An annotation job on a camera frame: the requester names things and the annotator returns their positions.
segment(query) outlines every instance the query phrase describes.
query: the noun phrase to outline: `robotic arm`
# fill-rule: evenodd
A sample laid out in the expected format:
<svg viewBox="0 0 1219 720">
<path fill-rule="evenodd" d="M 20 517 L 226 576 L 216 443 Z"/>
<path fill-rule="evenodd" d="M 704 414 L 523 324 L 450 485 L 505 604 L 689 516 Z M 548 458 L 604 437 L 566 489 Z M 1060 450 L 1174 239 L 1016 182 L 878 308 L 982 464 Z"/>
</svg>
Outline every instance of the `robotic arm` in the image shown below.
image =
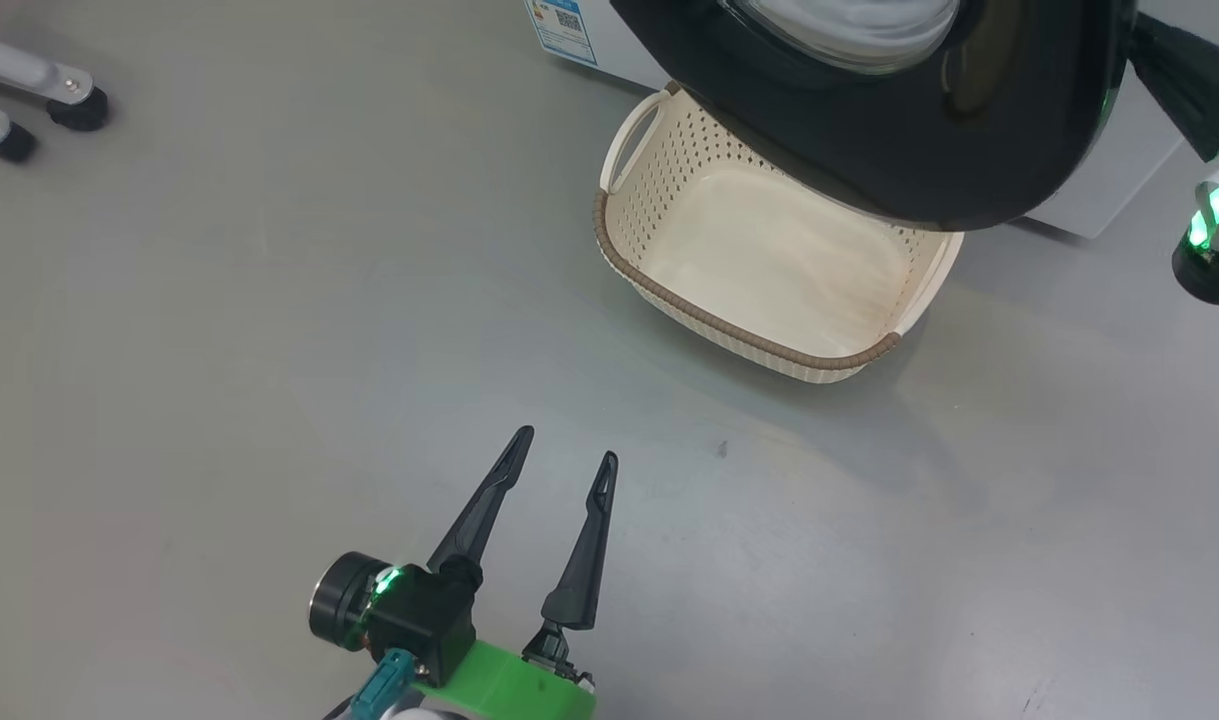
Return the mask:
<svg viewBox="0 0 1219 720">
<path fill-rule="evenodd" d="M 590 672 L 568 660 L 564 630 L 589 630 L 596 623 L 617 454 L 606 452 L 600 462 L 588 518 L 564 574 L 542 603 L 542 626 L 525 649 L 517 655 L 478 641 L 471 620 L 484 580 L 485 543 L 531 441 L 533 428 L 517 430 L 425 569 L 347 552 L 317 582 L 308 610 L 312 635 L 344 651 L 368 651 L 377 662 L 361 690 L 325 720 L 453 718 L 417 708 L 423 698 L 486 720 L 590 719 L 595 685 Z"/>
<path fill-rule="evenodd" d="M 1140 13 L 1134 72 L 1206 163 L 1219 155 L 1219 46 Z M 1219 305 L 1219 173 L 1197 188 L 1199 211 L 1173 251 L 1184 290 Z"/>
</svg>

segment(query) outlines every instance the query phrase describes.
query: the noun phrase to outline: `green plastic bracket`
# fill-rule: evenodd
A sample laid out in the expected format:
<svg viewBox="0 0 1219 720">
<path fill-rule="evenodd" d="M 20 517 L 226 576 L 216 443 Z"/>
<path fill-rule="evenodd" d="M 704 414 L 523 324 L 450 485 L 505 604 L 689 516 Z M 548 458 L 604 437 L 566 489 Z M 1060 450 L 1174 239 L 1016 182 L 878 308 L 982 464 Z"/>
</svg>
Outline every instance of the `green plastic bracket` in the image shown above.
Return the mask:
<svg viewBox="0 0 1219 720">
<path fill-rule="evenodd" d="M 589 720 L 596 708 L 596 696 L 578 685 L 482 641 L 445 687 L 414 690 L 489 720 Z"/>
</svg>

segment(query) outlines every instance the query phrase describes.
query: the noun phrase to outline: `blue and white sticker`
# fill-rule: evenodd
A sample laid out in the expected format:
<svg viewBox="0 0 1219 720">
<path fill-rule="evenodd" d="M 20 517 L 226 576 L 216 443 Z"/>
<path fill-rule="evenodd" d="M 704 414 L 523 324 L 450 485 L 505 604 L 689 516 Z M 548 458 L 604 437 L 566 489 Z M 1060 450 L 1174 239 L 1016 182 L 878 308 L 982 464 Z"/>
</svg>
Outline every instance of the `blue and white sticker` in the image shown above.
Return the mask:
<svg viewBox="0 0 1219 720">
<path fill-rule="evenodd" d="M 573 0 L 527 0 L 530 6 L 533 29 L 539 41 L 552 54 L 580 63 L 596 65 L 591 50 L 591 38 L 581 22 L 581 10 Z"/>
</svg>

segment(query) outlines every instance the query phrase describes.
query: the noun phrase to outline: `black rubber foot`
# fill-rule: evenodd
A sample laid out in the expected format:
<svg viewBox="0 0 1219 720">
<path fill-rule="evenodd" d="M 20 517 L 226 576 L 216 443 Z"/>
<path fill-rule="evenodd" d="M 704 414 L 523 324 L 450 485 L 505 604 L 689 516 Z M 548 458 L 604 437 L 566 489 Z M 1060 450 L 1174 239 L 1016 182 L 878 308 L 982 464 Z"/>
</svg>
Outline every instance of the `black rubber foot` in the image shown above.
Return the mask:
<svg viewBox="0 0 1219 720">
<path fill-rule="evenodd" d="M 0 141 L 0 158 L 23 163 L 37 151 L 37 136 L 18 123 L 9 123 L 9 135 Z"/>
<path fill-rule="evenodd" d="M 61 127 L 74 129 L 74 132 L 95 132 L 107 124 L 111 115 L 111 104 L 107 102 L 107 94 L 101 88 L 94 86 L 89 96 L 77 102 L 67 105 L 57 100 L 50 100 L 45 105 L 52 122 Z"/>
</svg>

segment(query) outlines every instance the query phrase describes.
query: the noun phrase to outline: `black cable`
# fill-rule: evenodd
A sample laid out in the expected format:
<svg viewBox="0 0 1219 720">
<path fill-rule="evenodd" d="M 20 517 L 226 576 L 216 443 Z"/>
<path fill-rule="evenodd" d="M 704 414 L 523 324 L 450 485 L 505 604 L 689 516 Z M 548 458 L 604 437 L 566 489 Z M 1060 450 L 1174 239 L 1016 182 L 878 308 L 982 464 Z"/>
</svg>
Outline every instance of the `black cable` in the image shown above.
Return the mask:
<svg viewBox="0 0 1219 720">
<path fill-rule="evenodd" d="M 324 719 L 322 719 L 322 720 L 334 720 L 335 718 L 338 718 L 339 715 L 341 715 L 344 711 L 347 711 L 347 707 L 350 707 L 350 703 L 352 703 L 352 698 L 354 697 L 356 697 L 356 696 L 350 696 L 346 701 L 339 702 L 338 707 L 333 708 L 333 710 L 329 710 L 329 715 L 325 715 Z"/>
</svg>

